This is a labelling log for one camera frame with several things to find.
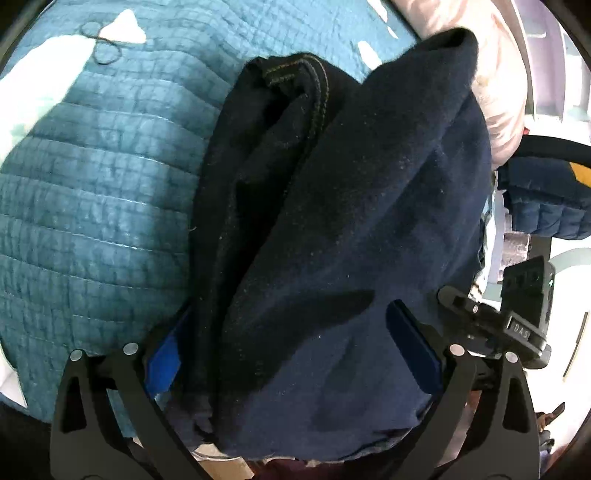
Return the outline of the dark navy garment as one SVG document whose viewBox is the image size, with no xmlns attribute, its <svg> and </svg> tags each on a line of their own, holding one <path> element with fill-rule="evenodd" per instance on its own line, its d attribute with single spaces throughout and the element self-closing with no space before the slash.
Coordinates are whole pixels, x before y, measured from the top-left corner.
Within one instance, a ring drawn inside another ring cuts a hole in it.
<svg viewBox="0 0 591 480">
<path fill-rule="evenodd" d="M 387 323 L 444 329 L 479 268 L 491 149 L 454 29 L 356 81 L 309 53 L 256 58 L 226 97 L 193 204 L 190 311 L 165 414 L 231 457 L 386 449 L 430 397 Z"/>
</svg>

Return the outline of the navy and yellow puffer jacket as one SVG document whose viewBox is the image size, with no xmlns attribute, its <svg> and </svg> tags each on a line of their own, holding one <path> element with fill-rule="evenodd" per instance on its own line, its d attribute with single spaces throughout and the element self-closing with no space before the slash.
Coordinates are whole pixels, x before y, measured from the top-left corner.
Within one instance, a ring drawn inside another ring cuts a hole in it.
<svg viewBox="0 0 591 480">
<path fill-rule="evenodd" d="M 590 236 L 590 168 L 575 162 L 514 157 L 498 169 L 498 187 L 517 232 L 546 238 Z"/>
</svg>

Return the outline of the teal quilted bed mat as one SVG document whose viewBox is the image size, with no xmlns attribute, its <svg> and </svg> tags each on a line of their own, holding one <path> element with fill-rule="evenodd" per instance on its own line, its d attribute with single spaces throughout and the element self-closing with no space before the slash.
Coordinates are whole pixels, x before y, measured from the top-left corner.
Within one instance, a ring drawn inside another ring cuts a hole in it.
<svg viewBox="0 0 591 480">
<path fill-rule="evenodd" d="M 390 1 L 57 1 L 1 75 L 1 344 L 36 420 L 71 351 L 142 338 L 186 295 L 192 199 L 247 61 L 356 80 L 416 34 Z"/>
</svg>

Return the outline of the pink duvet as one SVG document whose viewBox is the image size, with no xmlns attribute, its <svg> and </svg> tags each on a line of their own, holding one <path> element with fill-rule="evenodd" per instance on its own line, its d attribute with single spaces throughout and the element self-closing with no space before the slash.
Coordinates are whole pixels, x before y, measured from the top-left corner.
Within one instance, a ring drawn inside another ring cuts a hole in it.
<svg viewBox="0 0 591 480">
<path fill-rule="evenodd" d="M 454 28 L 475 35 L 478 60 L 472 91 L 486 120 L 492 168 L 498 169 L 521 142 L 528 94 L 526 66 L 501 11 L 488 0 L 407 0 L 394 5 L 423 39 Z"/>
</svg>

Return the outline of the light green bed frame post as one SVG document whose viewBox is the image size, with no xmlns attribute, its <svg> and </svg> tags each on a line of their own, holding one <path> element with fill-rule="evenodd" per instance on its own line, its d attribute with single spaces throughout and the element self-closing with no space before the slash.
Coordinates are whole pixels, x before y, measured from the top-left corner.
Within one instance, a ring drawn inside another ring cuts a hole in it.
<svg viewBox="0 0 591 480">
<path fill-rule="evenodd" d="M 559 274 L 572 267 L 584 266 L 591 264 L 591 249 L 590 248 L 576 248 L 565 251 L 549 260 L 549 263 L 554 267 L 555 273 Z"/>
</svg>

